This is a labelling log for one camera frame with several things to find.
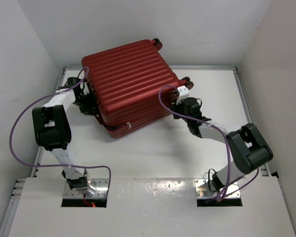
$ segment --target rectangular opening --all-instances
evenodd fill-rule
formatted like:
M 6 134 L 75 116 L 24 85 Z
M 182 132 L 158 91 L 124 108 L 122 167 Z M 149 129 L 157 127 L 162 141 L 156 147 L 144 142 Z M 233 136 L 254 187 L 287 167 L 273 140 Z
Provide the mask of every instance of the rectangular opening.
M 241 194 L 238 183 L 235 182 L 231 184 L 227 189 L 227 194 L 231 195 L 225 197 L 222 201 L 216 201 L 215 197 L 217 192 L 211 192 L 209 190 L 209 185 L 212 180 L 208 179 L 195 179 L 195 190 L 196 190 L 196 200 L 198 207 L 206 206 L 242 206 Z
M 205 207 L 205 206 L 242 206 L 242 202 L 240 198 L 230 198 L 224 199 L 220 202 L 218 201 L 208 201 L 206 199 L 198 199 L 197 206 Z
M 63 199 L 61 207 L 107 207 L 107 199 Z
M 108 179 L 90 179 L 96 188 L 93 196 L 83 198 L 83 194 L 69 188 L 65 183 L 61 207 L 107 207 Z

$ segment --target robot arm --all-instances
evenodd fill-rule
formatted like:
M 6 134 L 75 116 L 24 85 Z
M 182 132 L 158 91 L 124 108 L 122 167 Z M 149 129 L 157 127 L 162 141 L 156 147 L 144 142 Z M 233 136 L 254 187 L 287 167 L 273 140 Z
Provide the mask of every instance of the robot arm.
M 202 115 L 198 99 L 189 97 L 188 89 L 185 86 L 179 87 L 178 93 L 179 97 L 176 103 L 172 105 L 171 110 L 206 122 L 205 124 L 183 118 L 193 135 L 224 143 L 222 134 L 212 127 L 214 125 L 226 136 L 233 157 L 230 180 L 236 180 L 245 174 L 249 174 L 273 159 L 272 150 L 254 124 L 231 126 L 214 122 Z M 174 119 L 180 118 L 180 116 L 174 115 Z M 213 175 L 213 180 L 210 183 L 213 189 L 219 191 L 224 187 L 226 185 L 226 177 L 227 166 Z
M 95 193 L 96 187 L 90 182 L 87 170 L 72 167 L 82 165 L 70 146 L 72 136 L 66 111 L 69 105 L 76 104 L 84 114 L 94 114 L 95 108 L 88 106 L 93 104 L 90 103 L 93 98 L 90 97 L 91 93 L 84 95 L 80 87 L 62 92 L 78 82 L 78 78 L 68 78 L 66 85 L 57 89 L 56 92 L 60 94 L 55 95 L 42 107 L 34 108 L 32 117 L 36 143 L 50 151 L 60 164 L 68 164 L 63 166 L 62 174 L 70 189 L 91 196 Z

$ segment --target white panel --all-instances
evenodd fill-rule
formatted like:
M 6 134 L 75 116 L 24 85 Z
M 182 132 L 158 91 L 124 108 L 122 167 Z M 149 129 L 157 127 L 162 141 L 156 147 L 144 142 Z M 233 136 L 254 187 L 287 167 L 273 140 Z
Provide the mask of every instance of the white panel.
M 79 71 L 66 71 L 65 79 Z M 247 123 L 233 71 L 174 70 L 194 82 L 190 96 L 203 100 L 204 116 L 227 124 Z M 67 117 L 72 148 L 84 165 L 108 165 L 114 178 L 200 177 L 227 164 L 225 144 L 193 136 L 183 120 L 161 119 L 121 139 L 112 139 L 93 116 L 71 105 Z M 56 163 L 43 152 L 42 164 Z M 38 177 L 61 177 L 60 167 L 41 168 Z M 107 177 L 106 169 L 88 170 L 92 178 Z
M 65 181 L 28 178 L 9 237 L 294 237 L 276 178 L 242 207 L 197 207 L 192 179 L 113 179 L 107 208 L 60 207 Z
M 54 62 L 160 38 L 172 65 L 237 64 L 270 0 L 18 0 Z
M 22 109 L 55 90 L 58 73 L 18 2 L 0 1 L 0 225 L 15 179 L 30 172 L 10 153 L 10 129 Z M 35 159 L 31 112 L 15 131 L 14 148 L 23 160 Z
M 296 231 L 296 1 L 272 1 L 241 74 Z

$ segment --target suitcase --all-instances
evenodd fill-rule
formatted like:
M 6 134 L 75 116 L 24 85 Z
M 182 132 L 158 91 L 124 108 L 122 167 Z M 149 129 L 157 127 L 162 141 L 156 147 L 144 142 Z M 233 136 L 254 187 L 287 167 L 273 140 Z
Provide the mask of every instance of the suitcase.
M 96 119 L 113 138 L 119 138 L 169 115 L 161 107 L 158 93 L 162 86 L 193 84 L 179 80 L 159 54 L 158 39 L 141 40 L 86 56 L 88 82 L 97 101 Z M 165 105 L 175 100 L 174 90 L 162 93 Z

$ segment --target white wall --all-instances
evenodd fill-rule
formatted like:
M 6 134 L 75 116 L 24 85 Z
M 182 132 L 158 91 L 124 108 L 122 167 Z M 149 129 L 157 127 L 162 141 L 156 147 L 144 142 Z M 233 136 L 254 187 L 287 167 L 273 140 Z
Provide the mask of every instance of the white wall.
M 30 172 L 10 154 L 10 129 L 23 108 L 54 90 L 58 75 L 18 2 L 0 0 L 0 226 L 15 179 Z M 23 160 L 34 160 L 31 112 L 15 132 L 14 147 Z
M 273 0 L 241 74 L 258 126 L 274 151 L 296 231 L 296 0 Z
M 18 0 L 53 61 L 158 37 L 171 65 L 237 64 L 270 0 Z

